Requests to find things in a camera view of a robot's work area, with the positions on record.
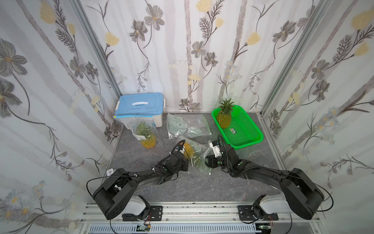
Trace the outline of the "zip-top bag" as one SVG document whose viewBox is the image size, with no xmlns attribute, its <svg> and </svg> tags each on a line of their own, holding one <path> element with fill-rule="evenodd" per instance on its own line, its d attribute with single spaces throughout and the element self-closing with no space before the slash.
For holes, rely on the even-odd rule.
<svg viewBox="0 0 374 234">
<path fill-rule="evenodd" d="M 153 118 L 131 117 L 125 118 L 125 127 L 147 149 L 162 146 L 162 140 L 155 126 Z"/>
<path fill-rule="evenodd" d="M 183 136 L 177 139 L 177 141 L 181 140 L 185 140 L 183 154 L 190 161 L 191 167 L 205 175 L 211 175 L 212 169 L 206 165 L 207 157 L 213 153 L 209 145 L 197 143 Z"/>
<path fill-rule="evenodd" d="M 168 114 L 167 115 L 168 138 L 195 138 L 211 135 L 211 130 L 206 117 L 202 114 Z"/>
</svg>

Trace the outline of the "pineapple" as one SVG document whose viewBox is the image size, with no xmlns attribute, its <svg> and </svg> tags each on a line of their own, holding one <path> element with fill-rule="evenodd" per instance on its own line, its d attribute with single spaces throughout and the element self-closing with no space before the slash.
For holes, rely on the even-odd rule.
<svg viewBox="0 0 374 234">
<path fill-rule="evenodd" d="M 202 169 L 203 167 L 203 156 L 206 151 L 206 147 L 198 143 L 186 142 L 184 144 L 183 154 L 186 159 L 189 160 L 193 168 Z"/>
<path fill-rule="evenodd" d="M 234 102 L 231 101 L 231 99 L 225 99 L 220 103 L 220 111 L 217 114 L 217 122 L 220 125 L 222 129 L 226 129 L 230 126 L 231 120 L 232 120 L 232 111 L 233 111 L 233 105 Z"/>
<path fill-rule="evenodd" d="M 156 137 L 153 133 L 153 128 L 145 122 L 140 122 L 137 125 L 136 135 L 141 138 L 141 144 L 145 148 L 151 149 L 156 145 Z"/>
</svg>

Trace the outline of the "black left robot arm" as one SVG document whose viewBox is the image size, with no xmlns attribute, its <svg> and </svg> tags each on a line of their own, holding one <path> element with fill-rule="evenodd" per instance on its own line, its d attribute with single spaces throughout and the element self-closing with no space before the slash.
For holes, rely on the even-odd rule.
<svg viewBox="0 0 374 234">
<path fill-rule="evenodd" d="M 149 170 L 128 172 L 123 168 L 104 176 L 105 181 L 89 193 L 107 220 L 122 215 L 124 221 L 146 221 L 151 219 L 151 205 L 142 197 L 134 196 L 141 188 L 174 181 L 179 172 L 187 172 L 189 160 L 182 152 L 185 140 L 179 141 L 168 156 Z"/>
</svg>

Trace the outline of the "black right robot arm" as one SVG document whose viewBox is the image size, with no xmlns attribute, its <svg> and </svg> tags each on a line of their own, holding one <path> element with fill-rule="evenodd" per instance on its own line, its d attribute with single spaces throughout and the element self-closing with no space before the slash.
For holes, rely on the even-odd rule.
<svg viewBox="0 0 374 234">
<path fill-rule="evenodd" d="M 279 195 L 261 195 L 252 204 L 250 214 L 257 220 L 275 213 L 294 213 L 311 220 L 324 201 L 324 194 L 301 169 L 277 170 L 240 159 L 235 149 L 221 136 L 209 144 L 212 156 L 205 158 L 209 168 L 221 167 L 232 178 L 255 180 L 280 190 Z"/>
</svg>

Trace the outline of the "green plastic perforated basket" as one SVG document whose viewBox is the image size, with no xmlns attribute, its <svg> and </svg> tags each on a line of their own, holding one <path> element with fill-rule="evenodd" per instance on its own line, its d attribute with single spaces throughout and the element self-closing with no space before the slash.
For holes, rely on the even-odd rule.
<svg viewBox="0 0 374 234">
<path fill-rule="evenodd" d="M 263 133 L 242 107 L 234 105 L 231 113 L 231 124 L 226 129 L 222 129 L 217 122 L 216 117 L 219 111 L 220 108 L 216 108 L 212 111 L 211 115 L 225 142 L 230 144 L 234 149 L 249 147 L 264 140 Z M 234 128 L 237 133 L 232 134 L 230 128 Z"/>
</svg>

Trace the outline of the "blue lid storage box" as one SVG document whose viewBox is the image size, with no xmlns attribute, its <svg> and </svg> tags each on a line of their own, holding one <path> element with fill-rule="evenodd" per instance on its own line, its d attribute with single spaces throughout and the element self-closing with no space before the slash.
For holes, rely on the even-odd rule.
<svg viewBox="0 0 374 234">
<path fill-rule="evenodd" d="M 122 95 L 116 105 L 114 119 L 125 124 L 128 119 L 152 118 L 153 125 L 158 128 L 163 125 L 163 112 L 166 100 L 162 93 L 143 93 Z"/>
</svg>

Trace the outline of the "white power strip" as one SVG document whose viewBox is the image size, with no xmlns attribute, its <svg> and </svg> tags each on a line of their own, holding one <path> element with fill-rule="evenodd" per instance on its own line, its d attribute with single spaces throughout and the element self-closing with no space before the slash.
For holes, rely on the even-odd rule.
<svg viewBox="0 0 374 234">
<path fill-rule="evenodd" d="M 114 173 L 114 169 L 113 168 L 111 168 L 111 169 L 109 169 L 109 170 L 106 171 L 107 176 L 111 176 L 113 173 Z"/>
</svg>

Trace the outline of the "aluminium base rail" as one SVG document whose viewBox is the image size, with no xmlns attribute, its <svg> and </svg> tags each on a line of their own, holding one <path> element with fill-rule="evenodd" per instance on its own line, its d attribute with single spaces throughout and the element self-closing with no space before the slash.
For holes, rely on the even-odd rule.
<svg viewBox="0 0 374 234">
<path fill-rule="evenodd" d="M 239 202 L 149 202 L 151 206 L 163 206 L 162 220 L 156 224 L 169 223 L 239 223 L 238 206 L 252 205 L 251 201 Z M 319 217 L 315 214 L 312 220 L 305 220 L 291 213 L 294 222 L 317 222 Z M 279 220 L 276 223 L 286 223 L 290 220 L 289 212 L 278 213 Z M 80 224 L 109 224 L 104 214 L 95 204 L 88 204 L 85 207 L 83 215 L 79 220 Z M 112 224 L 123 224 L 122 213 L 118 215 Z"/>
</svg>

